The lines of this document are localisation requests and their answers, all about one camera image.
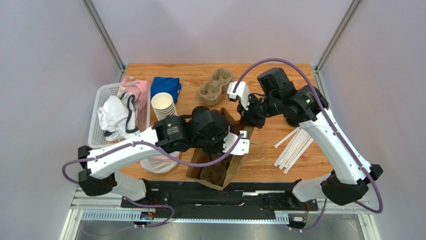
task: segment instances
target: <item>white stick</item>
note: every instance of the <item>white stick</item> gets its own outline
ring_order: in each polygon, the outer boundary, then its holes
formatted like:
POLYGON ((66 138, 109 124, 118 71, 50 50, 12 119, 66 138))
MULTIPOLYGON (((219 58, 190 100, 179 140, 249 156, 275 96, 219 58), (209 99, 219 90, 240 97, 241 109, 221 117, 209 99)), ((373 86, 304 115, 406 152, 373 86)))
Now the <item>white stick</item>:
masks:
POLYGON ((302 137, 300 138, 300 141, 297 143, 296 151, 293 151, 292 154, 289 156, 288 161, 284 165, 285 168, 288 168, 290 163, 293 161, 293 159, 299 154, 301 149, 306 145, 306 143, 309 141, 311 136, 306 131, 302 132, 302 137))
POLYGON ((283 169, 284 165, 289 161, 289 157, 294 154, 294 152, 299 151, 300 141, 304 135, 304 130, 300 130, 294 135, 293 139, 291 139, 290 143, 287 145, 286 149, 288 151, 282 156, 282 158, 278 161, 279 169, 283 169))
POLYGON ((294 144, 293 140, 299 136, 299 130, 295 131, 296 135, 294 135, 293 139, 291 139, 291 141, 287 144, 287 146, 285 147, 285 149, 281 152, 281 154, 279 155, 279 157, 276 159, 275 163, 273 164, 275 167, 277 167, 278 165, 281 165, 283 162, 283 157, 284 155, 287 154, 287 152, 292 149, 292 145, 294 144))
POLYGON ((293 131, 291 131, 287 136, 285 136, 281 141, 279 141, 277 144, 274 145, 274 147, 277 149, 281 144, 283 144, 287 139, 289 139, 293 134, 298 132, 301 129, 300 126, 296 127, 293 131))
POLYGON ((289 170, 293 167, 293 165, 296 163, 296 161, 302 156, 302 154, 308 149, 308 147, 314 142, 314 139, 311 138, 309 141, 305 144, 305 146, 301 149, 299 154, 291 161, 290 165, 285 169, 284 174, 287 174, 289 170))

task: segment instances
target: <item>blue cloth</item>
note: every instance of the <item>blue cloth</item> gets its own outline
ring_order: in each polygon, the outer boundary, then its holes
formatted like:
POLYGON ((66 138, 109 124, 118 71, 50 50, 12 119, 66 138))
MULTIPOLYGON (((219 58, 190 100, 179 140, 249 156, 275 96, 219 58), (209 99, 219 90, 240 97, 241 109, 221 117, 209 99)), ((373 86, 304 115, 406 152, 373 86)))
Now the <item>blue cloth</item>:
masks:
POLYGON ((151 99, 159 93, 169 93, 173 97, 173 102, 178 103, 178 96, 181 92, 179 78, 156 76, 151 85, 151 99))

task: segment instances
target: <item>cardboard cup holder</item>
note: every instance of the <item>cardboard cup holder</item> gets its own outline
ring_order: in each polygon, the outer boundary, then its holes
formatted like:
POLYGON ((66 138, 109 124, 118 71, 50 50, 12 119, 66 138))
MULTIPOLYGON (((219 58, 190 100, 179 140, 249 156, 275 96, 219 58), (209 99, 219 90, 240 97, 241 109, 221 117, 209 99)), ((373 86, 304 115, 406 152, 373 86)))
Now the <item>cardboard cup holder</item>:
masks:
POLYGON ((204 83, 199 89, 199 100, 208 106, 217 104, 222 97, 222 92, 226 92, 228 89, 232 78, 231 71, 224 68, 216 69, 211 75, 210 81, 204 83))

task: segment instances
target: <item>black mount plate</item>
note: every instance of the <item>black mount plate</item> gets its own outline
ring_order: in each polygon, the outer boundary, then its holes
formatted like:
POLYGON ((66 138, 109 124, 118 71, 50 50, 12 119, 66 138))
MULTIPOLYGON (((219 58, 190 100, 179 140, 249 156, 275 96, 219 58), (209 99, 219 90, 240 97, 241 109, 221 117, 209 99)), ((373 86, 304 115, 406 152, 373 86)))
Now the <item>black mount plate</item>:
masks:
MULTIPOLYGON (((291 209, 282 202, 284 191, 291 182, 231 182, 218 191, 192 181, 149 181, 147 197, 137 201, 143 205, 170 205, 178 219, 275 219, 274 211, 301 211, 306 207, 291 209)), ((316 202, 309 201, 309 210, 317 211, 316 202)), ((137 208, 124 198, 122 208, 137 208)), ((170 210, 159 208, 155 217, 167 218, 170 210)))

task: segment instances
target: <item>metal floor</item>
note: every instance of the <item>metal floor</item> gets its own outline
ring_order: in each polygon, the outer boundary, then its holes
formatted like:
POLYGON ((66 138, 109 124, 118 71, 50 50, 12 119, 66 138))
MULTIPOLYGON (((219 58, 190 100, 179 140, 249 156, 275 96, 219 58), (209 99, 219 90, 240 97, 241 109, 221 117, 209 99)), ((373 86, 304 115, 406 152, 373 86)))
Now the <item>metal floor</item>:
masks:
MULTIPOLYGON (((310 214, 307 226, 318 215, 310 214)), ((128 226, 128 221, 86 221, 80 226, 90 234, 110 233, 128 226)), ((289 231, 287 226, 269 224, 169 223, 147 229, 129 229, 120 233, 90 237, 81 231, 76 240, 363 240, 364 235, 356 214, 329 214, 315 229, 303 233, 289 231)))

